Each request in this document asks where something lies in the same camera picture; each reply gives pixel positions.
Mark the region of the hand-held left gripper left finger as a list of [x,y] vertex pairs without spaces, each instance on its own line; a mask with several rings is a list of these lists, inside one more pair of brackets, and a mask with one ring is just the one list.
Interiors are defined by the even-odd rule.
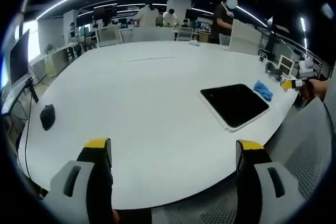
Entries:
[[113,223],[111,140],[86,143],[51,179],[43,202],[59,223]]

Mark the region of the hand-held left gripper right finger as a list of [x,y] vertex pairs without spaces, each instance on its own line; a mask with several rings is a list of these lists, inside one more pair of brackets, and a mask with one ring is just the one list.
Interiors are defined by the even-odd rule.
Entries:
[[236,141],[235,223],[285,223],[296,211],[296,179],[262,145]]

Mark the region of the person's right hand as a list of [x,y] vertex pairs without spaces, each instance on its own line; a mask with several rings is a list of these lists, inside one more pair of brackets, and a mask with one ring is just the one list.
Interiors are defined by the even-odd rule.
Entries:
[[327,89],[330,84],[330,79],[328,80],[317,80],[317,79],[309,79],[306,81],[306,94],[305,99],[307,101],[311,101],[315,97],[318,97],[321,101],[324,100]]

